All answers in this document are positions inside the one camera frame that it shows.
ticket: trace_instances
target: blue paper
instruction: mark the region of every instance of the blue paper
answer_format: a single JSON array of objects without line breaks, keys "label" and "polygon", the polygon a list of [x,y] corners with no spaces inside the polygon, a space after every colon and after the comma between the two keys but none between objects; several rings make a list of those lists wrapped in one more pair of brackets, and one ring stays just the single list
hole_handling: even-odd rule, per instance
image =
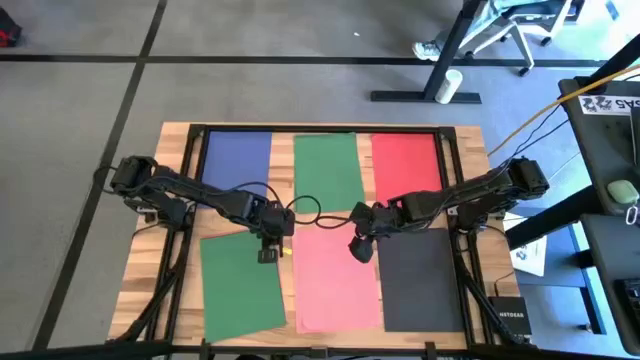
[{"label": "blue paper", "polygon": [[[242,183],[269,180],[271,133],[210,132],[202,182],[227,190]],[[242,190],[266,196],[267,189],[250,185]]]}]

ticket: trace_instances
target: green paper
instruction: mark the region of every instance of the green paper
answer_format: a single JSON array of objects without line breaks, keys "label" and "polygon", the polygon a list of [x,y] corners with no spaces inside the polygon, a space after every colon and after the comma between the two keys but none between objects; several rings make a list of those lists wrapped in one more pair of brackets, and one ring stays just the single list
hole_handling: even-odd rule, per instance
[{"label": "green paper", "polygon": [[286,324],[278,268],[258,263],[260,246],[248,232],[200,240],[208,342]]},{"label": "green paper", "polygon": [[[355,134],[298,135],[294,141],[295,194],[314,196],[322,212],[348,211],[364,202]],[[316,213],[309,199],[296,202],[296,212]]]}]

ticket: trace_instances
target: desk leg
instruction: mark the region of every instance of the desk leg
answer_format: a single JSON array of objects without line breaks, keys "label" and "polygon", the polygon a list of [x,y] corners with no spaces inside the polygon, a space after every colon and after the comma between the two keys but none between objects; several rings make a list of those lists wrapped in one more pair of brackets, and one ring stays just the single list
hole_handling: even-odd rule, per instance
[{"label": "desk leg", "polygon": [[[449,37],[444,44],[424,91],[372,91],[371,101],[377,102],[436,102],[435,96],[444,82],[447,70],[458,53],[460,45],[467,35],[473,18],[486,0],[466,1],[458,14]],[[480,94],[456,92],[450,101],[457,104],[481,104]]]},{"label": "desk leg", "polygon": [[578,191],[547,210],[509,229],[509,249],[526,245],[543,235],[577,222],[582,214],[602,213],[602,205],[593,185]]}]

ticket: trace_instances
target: white cup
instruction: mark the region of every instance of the white cup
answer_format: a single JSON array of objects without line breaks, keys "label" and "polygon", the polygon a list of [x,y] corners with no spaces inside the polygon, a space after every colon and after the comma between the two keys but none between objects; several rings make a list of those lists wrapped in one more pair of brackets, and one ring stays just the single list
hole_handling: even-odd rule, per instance
[{"label": "white cup", "polygon": [[436,101],[440,104],[448,104],[453,94],[458,91],[458,87],[462,83],[462,73],[458,70],[449,70],[445,75],[445,79],[436,93]]}]

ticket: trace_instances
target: red paper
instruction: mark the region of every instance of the red paper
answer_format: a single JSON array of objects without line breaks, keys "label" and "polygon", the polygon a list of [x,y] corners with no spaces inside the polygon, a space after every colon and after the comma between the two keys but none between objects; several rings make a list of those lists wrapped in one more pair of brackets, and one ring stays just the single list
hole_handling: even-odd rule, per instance
[{"label": "red paper", "polygon": [[371,138],[376,201],[413,191],[442,189],[431,134],[376,134]]},{"label": "red paper", "polygon": [[315,226],[293,236],[293,278],[298,333],[338,332],[381,324],[373,263],[354,259],[348,245],[353,224],[334,230]]}]

